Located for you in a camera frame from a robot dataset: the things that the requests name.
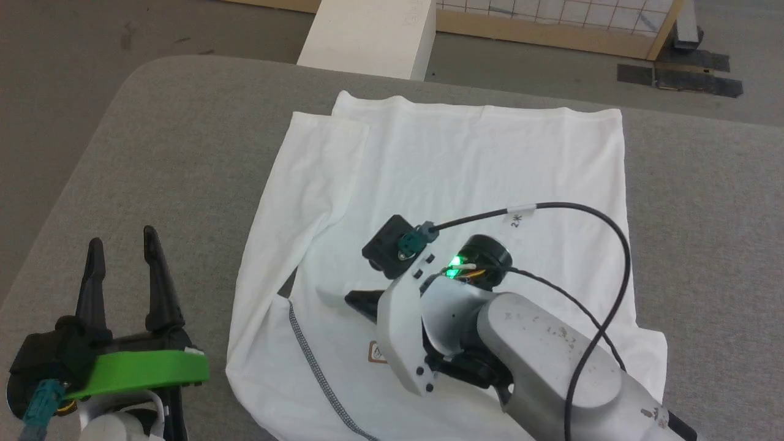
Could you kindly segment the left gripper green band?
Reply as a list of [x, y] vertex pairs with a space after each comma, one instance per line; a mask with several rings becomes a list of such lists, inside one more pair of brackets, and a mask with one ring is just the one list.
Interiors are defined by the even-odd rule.
[[[143, 229], [149, 267], [145, 327], [164, 333], [185, 326], [173, 278], [156, 229]], [[75, 310], [93, 344], [113, 340], [107, 328], [104, 247], [89, 241]], [[182, 390], [208, 381], [208, 358], [190, 344], [181, 349], [114, 350], [99, 355], [87, 384], [66, 399], [79, 401], [78, 441], [189, 441]]]

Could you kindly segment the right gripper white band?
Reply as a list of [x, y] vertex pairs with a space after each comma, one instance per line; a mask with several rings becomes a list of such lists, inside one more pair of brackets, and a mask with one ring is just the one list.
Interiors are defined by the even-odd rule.
[[496, 294], [415, 269], [383, 291], [350, 291], [345, 303], [372, 323], [386, 362], [409, 393], [434, 391], [439, 374], [479, 388], [507, 387], [509, 369], [478, 335], [478, 315]]

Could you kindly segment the white garment with grey trim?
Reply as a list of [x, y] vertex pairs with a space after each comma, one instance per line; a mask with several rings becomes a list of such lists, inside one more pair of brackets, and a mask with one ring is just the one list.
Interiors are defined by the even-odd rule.
[[294, 113], [239, 268], [226, 375], [280, 441], [535, 441], [495, 389], [439, 374], [409, 393], [345, 303], [386, 290], [361, 249], [399, 214], [456, 276], [473, 235], [511, 256], [521, 294], [606, 351], [662, 404], [667, 343], [636, 323], [618, 110], [365, 100]]

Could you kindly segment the white rectangular block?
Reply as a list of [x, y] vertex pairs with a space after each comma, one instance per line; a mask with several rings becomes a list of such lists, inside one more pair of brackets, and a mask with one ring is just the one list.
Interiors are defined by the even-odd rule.
[[435, 0], [322, 0], [297, 65], [423, 81]]

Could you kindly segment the black floor tape patch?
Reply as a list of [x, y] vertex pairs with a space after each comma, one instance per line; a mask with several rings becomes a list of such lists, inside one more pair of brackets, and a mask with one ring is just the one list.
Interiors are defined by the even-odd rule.
[[716, 72], [731, 72], [730, 56], [706, 50], [667, 50], [649, 66], [618, 64], [616, 80], [651, 86], [668, 91], [705, 93], [716, 97], [738, 98], [743, 95], [739, 79], [717, 77]]

